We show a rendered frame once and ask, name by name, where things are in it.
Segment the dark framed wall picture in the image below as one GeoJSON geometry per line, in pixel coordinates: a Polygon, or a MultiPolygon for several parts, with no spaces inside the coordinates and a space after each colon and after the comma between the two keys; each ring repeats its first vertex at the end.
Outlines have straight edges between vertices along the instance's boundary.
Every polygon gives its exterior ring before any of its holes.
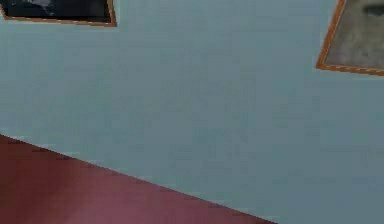
{"type": "Polygon", "coordinates": [[[0,0],[5,20],[116,27],[113,0],[0,0]]]}

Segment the grey framed wall picture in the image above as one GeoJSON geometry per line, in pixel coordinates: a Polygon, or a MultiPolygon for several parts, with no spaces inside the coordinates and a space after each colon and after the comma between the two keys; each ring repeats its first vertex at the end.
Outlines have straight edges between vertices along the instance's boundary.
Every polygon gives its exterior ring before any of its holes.
{"type": "Polygon", "coordinates": [[[384,0],[338,0],[315,68],[384,76],[384,0]]]}

